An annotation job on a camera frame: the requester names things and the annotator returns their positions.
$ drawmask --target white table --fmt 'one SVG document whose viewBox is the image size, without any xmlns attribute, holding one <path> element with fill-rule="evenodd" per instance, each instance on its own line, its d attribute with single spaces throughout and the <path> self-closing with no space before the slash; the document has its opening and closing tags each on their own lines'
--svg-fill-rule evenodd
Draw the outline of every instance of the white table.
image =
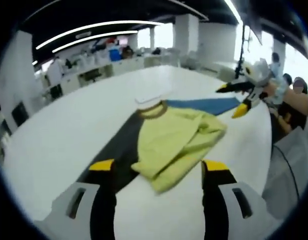
<svg viewBox="0 0 308 240">
<path fill-rule="evenodd" d="M 30 218 L 44 219 L 52 201 L 136 109 L 137 94 L 169 86 L 173 92 L 168 99 L 233 96 L 215 93 L 220 85 L 221 81 L 194 71 L 158 66 L 107 78 L 62 97 L 12 136 L 4 169 L 15 197 Z M 261 194 L 271 151 L 268 109 L 261 102 L 237 119 L 231 118 L 233 111 L 219 116 L 228 130 L 206 158 L 226 163 L 238 181 Z M 138 176 L 117 194 L 116 239 L 201 240 L 205 232 L 202 196 L 200 164 L 162 195 Z"/>
</svg>

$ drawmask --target table surface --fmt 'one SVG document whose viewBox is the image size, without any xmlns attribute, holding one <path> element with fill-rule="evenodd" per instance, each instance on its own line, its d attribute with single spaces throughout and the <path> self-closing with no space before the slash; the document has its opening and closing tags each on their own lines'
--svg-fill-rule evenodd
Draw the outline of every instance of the table surface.
<svg viewBox="0 0 308 240">
<path fill-rule="evenodd" d="M 51 211 L 52 201 L 137 108 L 136 96 L 162 89 L 172 89 L 166 95 L 170 100 L 235 96 L 215 93 L 220 85 L 221 81 L 194 71 L 157 66 L 81 88 L 39 111 L 13 134 L 6 149 L 6 180 L 25 213 L 42 220 Z M 231 118 L 233 112 L 218 116 L 228 130 L 206 158 L 226 163 L 238 181 L 261 194 L 271 151 L 268 108 L 261 102 L 237 119 Z M 203 239 L 202 196 L 200 164 L 161 195 L 139 175 L 117 194 L 116 239 L 149 240 L 148 233 L 154 230 L 158 235 L 152 239 Z"/>
</svg>

